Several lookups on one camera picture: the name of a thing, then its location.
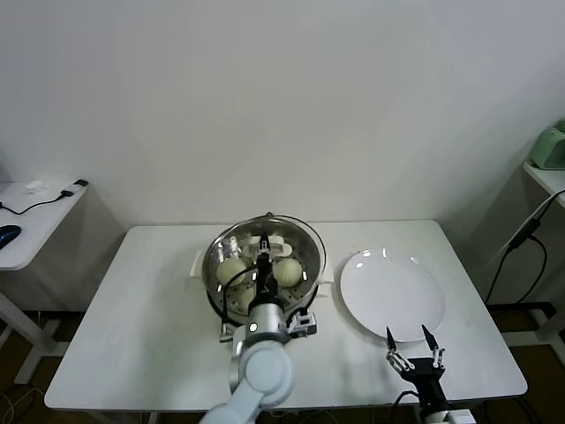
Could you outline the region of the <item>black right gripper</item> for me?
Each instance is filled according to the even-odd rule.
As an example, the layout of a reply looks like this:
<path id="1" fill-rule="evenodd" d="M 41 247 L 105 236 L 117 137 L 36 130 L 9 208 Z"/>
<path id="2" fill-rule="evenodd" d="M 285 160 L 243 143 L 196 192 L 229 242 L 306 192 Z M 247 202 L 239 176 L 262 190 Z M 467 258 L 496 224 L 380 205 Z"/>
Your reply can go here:
<path id="1" fill-rule="evenodd" d="M 404 380 L 416 388 L 420 403 L 445 403 L 446 397 L 441 387 L 445 349 L 439 346 L 435 336 L 425 325 L 422 325 L 422 330 L 432 358 L 404 358 L 397 350 L 390 328 L 386 327 L 386 359 L 395 371 L 405 371 Z"/>

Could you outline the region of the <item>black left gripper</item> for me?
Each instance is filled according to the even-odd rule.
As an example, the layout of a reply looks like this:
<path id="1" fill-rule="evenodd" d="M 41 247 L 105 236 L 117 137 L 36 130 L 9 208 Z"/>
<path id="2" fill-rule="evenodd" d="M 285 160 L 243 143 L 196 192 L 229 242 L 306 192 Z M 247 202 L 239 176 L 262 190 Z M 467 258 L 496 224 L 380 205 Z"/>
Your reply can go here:
<path id="1" fill-rule="evenodd" d="M 278 297 L 278 283 L 274 278 L 273 264 L 269 258 L 271 247 L 268 235 L 260 236 L 257 252 L 258 258 L 256 261 L 257 277 L 255 280 L 255 296 L 251 304 L 280 305 L 281 301 Z"/>

